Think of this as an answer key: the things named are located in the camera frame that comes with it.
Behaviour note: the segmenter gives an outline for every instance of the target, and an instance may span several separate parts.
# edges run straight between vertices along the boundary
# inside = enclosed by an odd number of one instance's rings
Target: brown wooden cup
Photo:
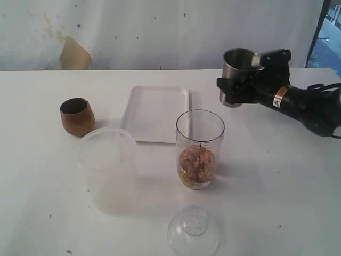
[[[74,98],[60,105],[64,129],[71,135],[82,137],[95,127],[95,117],[90,104],[82,98]]]

